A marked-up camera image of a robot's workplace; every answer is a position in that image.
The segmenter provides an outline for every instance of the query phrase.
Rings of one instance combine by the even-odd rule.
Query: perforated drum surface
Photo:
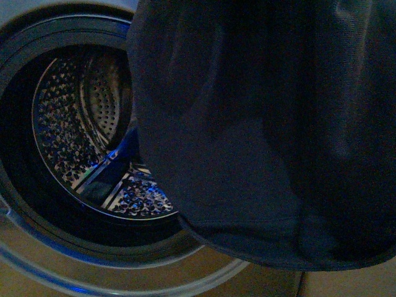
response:
[[[136,119],[132,108],[125,110],[132,106],[125,103],[130,92],[120,92],[122,71],[116,57],[95,53],[84,61],[54,59],[37,86],[32,124],[46,167],[76,199],[101,212],[143,219],[175,213],[138,153],[117,146],[127,137],[126,129],[136,128],[131,124]],[[109,168],[120,160],[126,166],[116,172],[117,178]],[[108,179],[99,183],[104,174]],[[99,194],[87,200],[92,194],[84,194],[92,185]]]

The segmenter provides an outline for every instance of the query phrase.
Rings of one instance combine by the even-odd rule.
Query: washing machine drum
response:
[[[140,155],[129,26],[66,14],[2,36],[0,257],[72,295],[194,296],[247,263],[182,230]]]
[[[139,5],[140,151],[185,228],[282,269],[395,255],[394,7]]]

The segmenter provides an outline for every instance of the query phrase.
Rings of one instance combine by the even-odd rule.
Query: dark cloth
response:
[[[128,52],[143,159],[182,226],[261,265],[396,253],[396,4],[148,1]]]

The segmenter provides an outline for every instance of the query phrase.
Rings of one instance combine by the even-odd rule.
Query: washing machine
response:
[[[1,266],[1,296],[295,296],[300,273],[183,231],[139,156],[136,6],[0,2],[0,258],[13,269]]]

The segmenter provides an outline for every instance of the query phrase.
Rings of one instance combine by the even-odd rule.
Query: gray fabric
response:
[[[282,269],[395,254],[389,1],[141,1],[129,32],[143,159],[182,225]]]

